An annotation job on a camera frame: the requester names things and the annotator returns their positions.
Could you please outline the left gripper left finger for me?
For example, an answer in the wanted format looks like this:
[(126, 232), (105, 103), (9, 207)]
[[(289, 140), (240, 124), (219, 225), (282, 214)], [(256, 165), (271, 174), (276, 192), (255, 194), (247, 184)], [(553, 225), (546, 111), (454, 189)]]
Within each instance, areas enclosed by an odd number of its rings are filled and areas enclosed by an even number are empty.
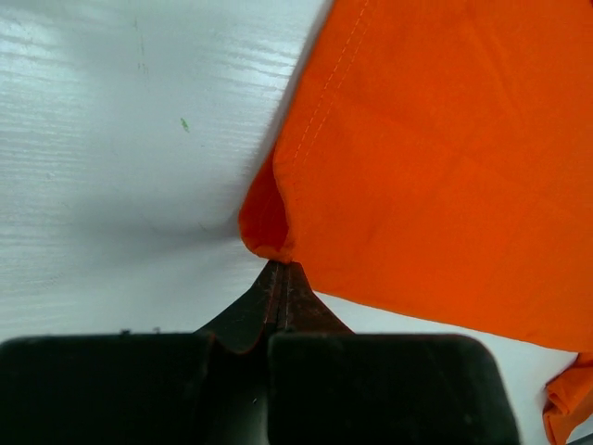
[(251, 287), (224, 311), (196, 330), (212, 335), (228, 351), (248, 353), (277, 325), (284, 265), (269, 261)]

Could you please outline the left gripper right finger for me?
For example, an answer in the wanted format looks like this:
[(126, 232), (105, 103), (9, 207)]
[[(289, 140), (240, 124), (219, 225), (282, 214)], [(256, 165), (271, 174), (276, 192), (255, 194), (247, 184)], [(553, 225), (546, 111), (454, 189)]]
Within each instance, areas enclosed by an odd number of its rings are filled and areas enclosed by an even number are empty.
[(303, 267), (283, 265), (277, 329), (299, 333), (352, 334), (313, 292)]

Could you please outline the orange t shirt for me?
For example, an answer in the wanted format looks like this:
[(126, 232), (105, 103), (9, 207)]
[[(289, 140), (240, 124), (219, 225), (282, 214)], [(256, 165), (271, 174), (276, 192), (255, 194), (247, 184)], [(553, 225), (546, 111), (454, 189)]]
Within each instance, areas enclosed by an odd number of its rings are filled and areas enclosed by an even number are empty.
[(576, 354), (592, 413), (592, 5), (336, 1), (240, 209), (322, 293)]

